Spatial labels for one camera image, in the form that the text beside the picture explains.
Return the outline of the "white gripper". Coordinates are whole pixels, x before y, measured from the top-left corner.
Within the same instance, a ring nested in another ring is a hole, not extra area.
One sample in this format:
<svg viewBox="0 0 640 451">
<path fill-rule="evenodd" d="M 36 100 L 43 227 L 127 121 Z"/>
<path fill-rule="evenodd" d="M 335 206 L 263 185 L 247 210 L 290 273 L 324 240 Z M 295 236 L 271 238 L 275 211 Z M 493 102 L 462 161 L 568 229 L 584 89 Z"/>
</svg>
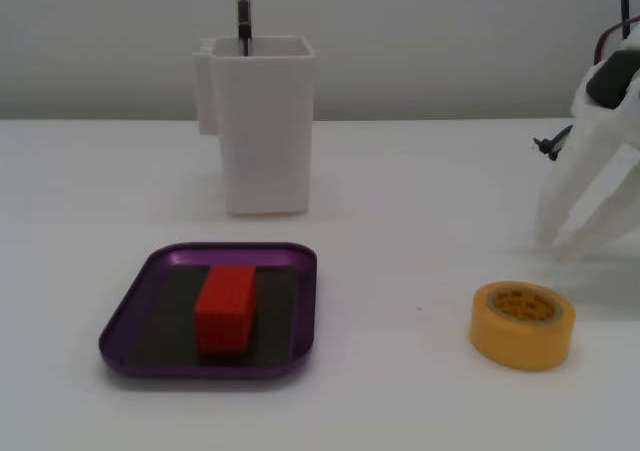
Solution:
<svg viewBox="0 0 640 451">
<path fill-rule="evenodd" d="M 639 34 L 591 67 L 571 107 L 575 123 L 535 145 L 556 156 L 539 196 L 536 241 L 551 244 L 569 213 L 609 161 L 629 144 L 639 148 Z M 587 257 L 639 227 L 639 164 L 560 244 L 563 262 Z"/>
</svg>

